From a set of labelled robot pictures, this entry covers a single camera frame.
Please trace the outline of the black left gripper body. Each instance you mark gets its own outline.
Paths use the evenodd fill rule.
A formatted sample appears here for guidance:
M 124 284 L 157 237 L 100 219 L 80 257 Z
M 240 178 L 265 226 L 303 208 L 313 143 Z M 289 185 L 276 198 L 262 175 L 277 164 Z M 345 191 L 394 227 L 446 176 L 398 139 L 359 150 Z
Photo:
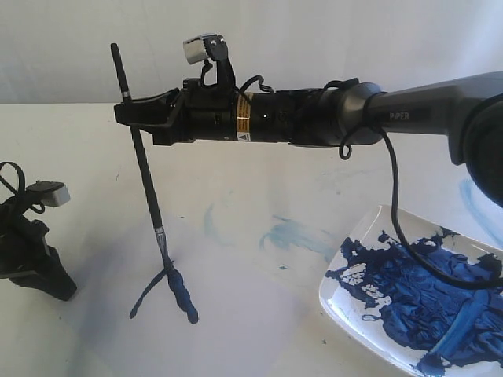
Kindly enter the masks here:
M 40 220 L 30 221 L 14 197 L 1 204 L 1 278 L 46 279 L 59 261 L 46 243 L 49 228 Z

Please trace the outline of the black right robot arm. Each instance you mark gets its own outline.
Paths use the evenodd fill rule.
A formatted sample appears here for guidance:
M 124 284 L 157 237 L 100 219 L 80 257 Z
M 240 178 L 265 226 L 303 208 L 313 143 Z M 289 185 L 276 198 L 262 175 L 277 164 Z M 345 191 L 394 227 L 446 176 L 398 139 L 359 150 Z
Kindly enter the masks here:
M 181 89 L 114 107 L 116 122 L 156 145 L 196 140 L 372 145 L 382 132 L 438 134 L 451 161 L 502 202 L 502 74 L 498 71 L 387 93 L 350 79 L 327 88 L 241 93 L 187 79 Z

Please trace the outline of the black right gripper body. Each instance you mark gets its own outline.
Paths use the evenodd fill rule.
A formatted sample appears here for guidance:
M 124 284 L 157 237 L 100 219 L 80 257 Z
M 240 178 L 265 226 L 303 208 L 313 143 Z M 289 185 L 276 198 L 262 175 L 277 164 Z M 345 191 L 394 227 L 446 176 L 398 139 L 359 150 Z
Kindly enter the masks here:
M 279 93 L 246 93 L 186 79 L 168 105 L 167 124 L 152 133 L 152 142 L 162 146 L 196 140 L 287 142 L 288 106 Z

